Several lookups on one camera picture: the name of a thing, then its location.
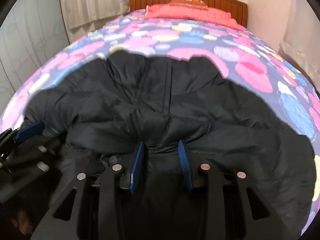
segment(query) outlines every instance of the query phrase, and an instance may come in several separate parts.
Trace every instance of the red pillow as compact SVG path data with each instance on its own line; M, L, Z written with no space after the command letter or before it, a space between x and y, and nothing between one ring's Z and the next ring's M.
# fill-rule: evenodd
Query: red pillow
M155 4L147 6L147 13L140 17L194 20L216 23L239 31L244 29L235 19L231 18L231 13L210 7L199 9L181 5Z
M184 5L192 8L206 9L208 6L202 0L171 0L172 5Z

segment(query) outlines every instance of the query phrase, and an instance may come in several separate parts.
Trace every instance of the beige curtain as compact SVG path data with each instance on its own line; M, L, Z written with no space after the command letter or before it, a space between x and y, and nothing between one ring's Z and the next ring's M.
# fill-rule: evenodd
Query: beige curtain
M129 10L129 0L60 0L70 42Z
M320 22L306 0L292 0L282 51L294 60L320 91Z

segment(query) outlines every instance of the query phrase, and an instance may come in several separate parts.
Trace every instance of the bed sheet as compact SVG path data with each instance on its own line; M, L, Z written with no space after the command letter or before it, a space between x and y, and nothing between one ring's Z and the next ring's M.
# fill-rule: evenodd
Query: bed sheet
M312 209L303 231L320 208L320 100L313 86L264 41L247 30L175 19L140 19L145 10L117 18L77 40L39 68L15 93L0 117L0 133L23 122L23 110L40 89L54 87L70 72L96 57L119 49L146 56L188 60L204 56L225 78L263 98L277 116L312 142L317 182Z

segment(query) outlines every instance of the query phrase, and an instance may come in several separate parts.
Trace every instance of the black fabric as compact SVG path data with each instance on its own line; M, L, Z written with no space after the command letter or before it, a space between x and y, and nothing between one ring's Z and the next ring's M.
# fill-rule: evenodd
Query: black fabric
M138 140L148 149L148 172L181 174L177 146L184 139L204 161L250 176L296 238L307 221L316 180L308 138L204 57L118 51L96 59L32 99L24 126L35 121L44 122L45 136L67 131L53 199L85 162L116 163Z

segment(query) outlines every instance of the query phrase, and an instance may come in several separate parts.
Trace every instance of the metal pin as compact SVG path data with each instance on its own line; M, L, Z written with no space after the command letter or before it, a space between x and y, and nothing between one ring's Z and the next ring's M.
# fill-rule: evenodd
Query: metal pin
M40 145L40 146L38 147L38 150L39 150L40 152L45 153L45 152L47 151L47 148L44 147L43 145Z
M210 165L207 164L207 163L201 164L200 167L201 167L201 169L204 170L204 171L210 170Z
M116 164L116 165L113 165L113 166L112 166L112 169L113 169L114 171L119 171L119 170L122 169L122 166L121 166L120 164Z
M242 172L242 171L239 171L239 172L237 173L237 176L238 176L238 178L240 178L240 179L244 179L244 178L246 177L246 174L245 174L244 172Z
M84 173L79 173L79 174L77 175L77 179L79 179L79 180L85 179L85 174L84 174Z
M37 167L39 169L41 169L42 171L45 171L45 172L47 172L50 169L50 167L47 164L43 163L43 162L39 162L37 164Z

